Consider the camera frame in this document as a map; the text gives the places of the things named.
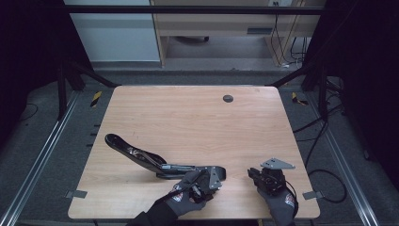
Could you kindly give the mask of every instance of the gray glove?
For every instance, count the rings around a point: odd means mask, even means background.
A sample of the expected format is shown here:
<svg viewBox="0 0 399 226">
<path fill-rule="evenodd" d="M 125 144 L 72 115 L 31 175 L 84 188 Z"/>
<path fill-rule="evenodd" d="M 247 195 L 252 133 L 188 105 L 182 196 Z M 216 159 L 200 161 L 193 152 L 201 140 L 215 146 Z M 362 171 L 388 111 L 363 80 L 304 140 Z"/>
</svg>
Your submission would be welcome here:
<svg viewBox="0 0 399 226">
<path fill-rule="evenodd" d="M 258 193 L 266 201 L 270 215 L 278 226 L 287 226 L 294 223 L 295 200 L 287 189 L 276 196 L 267 195 L 259 188 Z"/>
<path fill-rule="evenodd" d="M 199 170 L 190 171 L 186 173 L 184 178 L 178 184 L 176 184 L 170 191 L 173 192 L 175 190 L 185 189 L 185 191 L 179 193 L 176 196 L 173 196 L 172 198 L 166 201 L 167 205 L 173 210 L 173 212 L 178 217 L 190 211 L 201 210 L 205 206 L 206 201 L 200 203 L 195 203 L 190 201 L 189 189 L 186 189 L 187 187 L 191 187 L 194 184 L 199 175 L 200 175 Z"/>
</svg>

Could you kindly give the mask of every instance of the black horizontal bar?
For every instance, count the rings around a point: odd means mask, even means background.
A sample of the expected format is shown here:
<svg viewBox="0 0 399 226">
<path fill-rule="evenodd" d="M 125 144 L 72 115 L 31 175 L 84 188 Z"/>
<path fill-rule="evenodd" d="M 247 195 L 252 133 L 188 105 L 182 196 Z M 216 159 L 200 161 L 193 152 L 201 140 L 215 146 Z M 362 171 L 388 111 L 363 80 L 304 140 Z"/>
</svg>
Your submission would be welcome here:
<svg viewBox="0 0 399 226">
<path fill-rule="evenodd" d="M 278 14 L 325 15 L 343 12 L 331 8 L 230 7 L 230 6 L 41 6 L 69 13 L 162 13 L 162 14 Z"/>
</svg>

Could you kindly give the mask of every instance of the table top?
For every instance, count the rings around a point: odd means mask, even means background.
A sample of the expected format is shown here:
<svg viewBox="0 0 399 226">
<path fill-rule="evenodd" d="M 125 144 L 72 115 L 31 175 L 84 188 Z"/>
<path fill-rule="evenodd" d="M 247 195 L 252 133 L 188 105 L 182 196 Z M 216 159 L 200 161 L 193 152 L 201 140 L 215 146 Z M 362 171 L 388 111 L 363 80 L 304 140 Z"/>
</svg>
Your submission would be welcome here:
<svg viewBox="0 0 399 226">
<path fill-rule="evenodd" d="M 223 96 L 230 95 L 227 103 Z M 253 86 L 122 86 L 109 102 L 77 190 L 70 218 L 134 218 L 169 193 L 178 180 L 163 180 L 109 148 L 107 134 L 162 156 L 169 164 L 220 166 L 227 179 L 201 211 L 184 219 L 271 218 L 247 169 L 272 157 L 296 191 L 297 218 L 317 218 L 316 200 L 279 91 Z"/>
</svg>

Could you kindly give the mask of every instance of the person's left hand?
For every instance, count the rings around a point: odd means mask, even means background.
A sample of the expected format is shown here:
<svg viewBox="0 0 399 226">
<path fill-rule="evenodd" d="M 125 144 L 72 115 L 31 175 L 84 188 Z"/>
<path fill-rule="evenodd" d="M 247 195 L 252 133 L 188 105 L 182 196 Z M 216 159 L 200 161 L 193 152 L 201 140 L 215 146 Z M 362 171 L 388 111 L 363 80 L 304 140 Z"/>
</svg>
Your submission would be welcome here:
<svg viewBox="0 0 399 226">
<path fill-rule="evenodd" d="M 197 180 L 199 175 L 199 170 L 189 171 L 185 174 L 184 178 L 172 188 L 170 192 L 173 192 L 175 190 L 182 190 L 188 186 L 191 186 Z M 166 203 L 179 217 L 190 211 L 201 210 L 205 206 L 206 201 L 200 203 L 195 203 L 194 201 L 191 201 L 189 197 L 189 189 L 186 189 L 185 191 L 168 199 Z"/>
</svg>

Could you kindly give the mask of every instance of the black sleeve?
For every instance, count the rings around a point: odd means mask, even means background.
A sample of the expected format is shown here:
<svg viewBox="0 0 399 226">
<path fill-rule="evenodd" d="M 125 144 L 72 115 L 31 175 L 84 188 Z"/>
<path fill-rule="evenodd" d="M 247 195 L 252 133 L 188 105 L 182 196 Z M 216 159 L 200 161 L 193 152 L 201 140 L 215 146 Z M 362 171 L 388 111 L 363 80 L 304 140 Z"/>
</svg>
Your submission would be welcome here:
<svg viewBox="0 0 399 226">
<path fill-rule="evenodd" d="M 176 214 L 162 202 L 153 205 L 147 213 L 141 212 L 136 218 L 129 220 L 126 226 L 168 226 L 177 219 Z"/>
</svg>

